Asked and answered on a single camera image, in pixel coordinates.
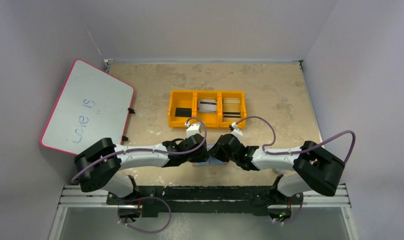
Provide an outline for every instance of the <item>metal frame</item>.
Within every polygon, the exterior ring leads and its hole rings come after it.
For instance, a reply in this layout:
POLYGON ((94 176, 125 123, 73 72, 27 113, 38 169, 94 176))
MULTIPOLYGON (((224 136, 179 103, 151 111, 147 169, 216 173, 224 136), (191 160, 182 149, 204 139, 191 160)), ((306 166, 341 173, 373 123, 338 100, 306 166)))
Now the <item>metal frame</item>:
MULTIPOLYGON (((58 210, 50 233, 50 240, 57 240, 62 232, 68 208, 129 208, 136 209, 136 205, 107 205, 108 192, 97 190, 82 192, 78 185, 66 185, 63 187, 58 210)), ((285 208, 285 205, 271 205, 268 208, 285 208)), ((358 240, 356 226, 351 212, 346 185, 339 185, 336 195, 333 197, 323 196, 314 191, 304 193, 304 208, 341 208, 346 229, 350 240, 358 240)))

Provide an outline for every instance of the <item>cable connector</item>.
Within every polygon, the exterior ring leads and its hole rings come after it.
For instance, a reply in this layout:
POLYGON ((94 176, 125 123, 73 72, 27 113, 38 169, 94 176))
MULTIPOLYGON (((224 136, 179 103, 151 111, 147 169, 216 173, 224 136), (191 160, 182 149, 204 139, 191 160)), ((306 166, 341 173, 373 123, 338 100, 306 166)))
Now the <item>cable connector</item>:
POLYGON ((242 133, 242 131, 240 130, 240 128, 235 128, 232 132, 231 132, 231 134, 232 135, 234 135, 237 139, 239 139, 239 141, 241 141, 242 140, 242 138, 243 138, 243 133, 242 133))
POLYGON ((193 123, 186 129, 186 138, 193 136, 194 134, 200 134, 200 123, 193 123))
POLYGON ((230 128, 230 131, 233 131, 234 129, 238 128, 236 122, 233 122, 230 126, 228 126, 230 128))

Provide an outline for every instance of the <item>orange storage bin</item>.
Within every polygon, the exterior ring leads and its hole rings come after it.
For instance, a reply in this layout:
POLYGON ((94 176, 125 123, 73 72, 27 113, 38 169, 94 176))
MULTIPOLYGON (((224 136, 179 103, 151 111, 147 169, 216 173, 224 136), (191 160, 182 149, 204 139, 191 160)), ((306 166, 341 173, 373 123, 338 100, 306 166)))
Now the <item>orange storage bin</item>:
MULTIPOLYGON (((172 128, 183 128, 189 117, 197 117, 202 120, 208 128, 228 128, 233 122, 247 117, 244 92, 242 91, 192 91, 172 90, 168 109, 168 122, 172 128), (233 112, 223 114, 223 100, 231 99, 239 104, 226 106, 233 109, 233 112), (215 100, 216 112, 199 112, 199 100, 215 100)), ((238 124, 239 128, 245 128, 246 122, 238 124)))

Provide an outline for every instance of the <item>whiteboard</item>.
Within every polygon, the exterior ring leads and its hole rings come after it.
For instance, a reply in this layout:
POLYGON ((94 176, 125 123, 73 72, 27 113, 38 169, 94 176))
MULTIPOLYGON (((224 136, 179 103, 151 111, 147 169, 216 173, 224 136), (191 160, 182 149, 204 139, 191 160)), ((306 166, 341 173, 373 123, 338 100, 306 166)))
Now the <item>whiteboard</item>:
POLYGON ((102 138, 120 144, 133 94, 129 84, 75 60, 41 145, 77 155, 102 138))

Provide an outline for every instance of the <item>black mounting plate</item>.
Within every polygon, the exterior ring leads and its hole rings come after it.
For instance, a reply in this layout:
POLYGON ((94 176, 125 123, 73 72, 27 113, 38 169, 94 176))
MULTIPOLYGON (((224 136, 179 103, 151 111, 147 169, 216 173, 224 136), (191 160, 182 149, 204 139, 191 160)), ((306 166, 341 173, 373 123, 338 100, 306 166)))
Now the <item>black mounting plate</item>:
MULTIPOLYGON (((269 205, 287 205, 286 202, 273 202, 270 197, 271 186, 138 186, 138 197, 158 197, 166 201, 173 213, 247 213, 254 216, 268 216, 269 205)), ((108 205, 129 205, 125 201, 109 197, 108 205)), ((294 205, 300 198, 292 196, 294 205)), ((157 200, 142 201, 142 217, 157 217, 167 213, 166 206, 157 200)))

